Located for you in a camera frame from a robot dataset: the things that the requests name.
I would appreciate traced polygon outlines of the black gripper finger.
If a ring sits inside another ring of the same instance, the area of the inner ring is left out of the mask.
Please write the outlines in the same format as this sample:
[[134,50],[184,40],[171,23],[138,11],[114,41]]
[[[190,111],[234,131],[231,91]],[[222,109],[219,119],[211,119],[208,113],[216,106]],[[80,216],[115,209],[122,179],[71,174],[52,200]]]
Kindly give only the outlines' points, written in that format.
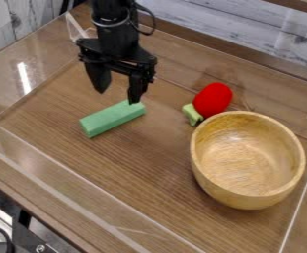
[[142,101],[142,96],[148,91],[150,81],[140,72],[135,72],[130,77],[128,101],[136,104]]
[[111,69],[107,63],[85,63],[87,75],[93,89],[103,94],[111,84]]

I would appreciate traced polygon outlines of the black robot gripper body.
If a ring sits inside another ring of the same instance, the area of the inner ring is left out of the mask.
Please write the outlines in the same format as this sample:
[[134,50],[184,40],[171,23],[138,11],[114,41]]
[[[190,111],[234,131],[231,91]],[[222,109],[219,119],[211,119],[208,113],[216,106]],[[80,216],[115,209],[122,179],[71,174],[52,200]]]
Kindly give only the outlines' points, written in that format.
[[115,71],[131,77],[140,72],[154,82],[156,58],[140,46],[139,31],[130,22],[116,27],[96,27],[96,38],[77,39],[79,60],[107,63]]

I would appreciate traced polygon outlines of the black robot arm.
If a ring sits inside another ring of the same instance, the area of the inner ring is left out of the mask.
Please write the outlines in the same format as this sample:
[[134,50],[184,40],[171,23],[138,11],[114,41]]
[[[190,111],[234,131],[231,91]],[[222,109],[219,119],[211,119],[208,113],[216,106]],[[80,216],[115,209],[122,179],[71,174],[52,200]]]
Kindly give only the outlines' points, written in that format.
[[75,44],[92,86],[103,94],[111,73],[127,75],[128,101],[136,104],[155,75],[156,57],[140,45],[140,35],[154,34],[154,12],[136,0],[91,0],[91,22],[96,37],[80,38]]

